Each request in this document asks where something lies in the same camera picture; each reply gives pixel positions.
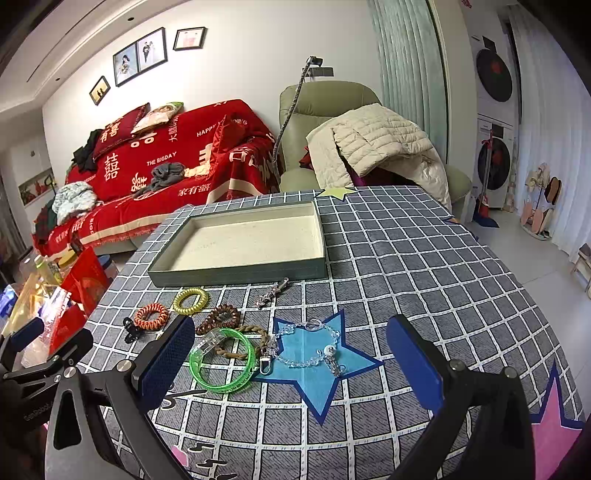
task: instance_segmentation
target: yellow lid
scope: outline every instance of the yellow lid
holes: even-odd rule
[[[68,252],[60,258],[59,262],[57,263],[57,266],[60,268],[67,267],[68,265],[74,263],[77,258],[78,256],[76,255],[76,252],[74,252],[73,250],[68,250]]]

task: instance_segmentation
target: green leather armchair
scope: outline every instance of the green leather armchair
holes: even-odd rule
[[[297,85],[287,87],[279,97],[279,123],[283,124],[296,94]],[[342,115],[363,105],[380,103],[370,88],[360,83],[325,80],[304,83],[294,113],[283,133],[281,149],[284,174],[281,176],[280,190],[319,189],[313,171],[300,168],[300,160],[306,154],[306,135],[328,119]],[[455,167],[445,165],[452,210],[462,221],[472,190],[470,179]]]

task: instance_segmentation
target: green curtain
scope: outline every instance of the green curtain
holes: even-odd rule
[[[384,106],[421,127],[446,163],[447,97],[427,0],[368,0],[378,39]]]

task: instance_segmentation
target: blue lid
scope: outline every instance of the blue lid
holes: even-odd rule
[[[113,261],[111,260],[110,255],[101,255],[99,257],[99,263],[100,266],[103,267],[103,270],[106,270],[113,263]]]

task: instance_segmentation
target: yellow star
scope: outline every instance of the yellow star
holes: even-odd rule
[[[334,189],[326,189],[326,190],[322,191],[321,193],[319,193],[316,196],[316,198],[334,197],[336,199],[339,199],[342,202],[345,199],[345,195],[347,195],[349,193],[357,193],[357,192],[358,192],[358,190],[350,189],[348,187],[337,187]]]

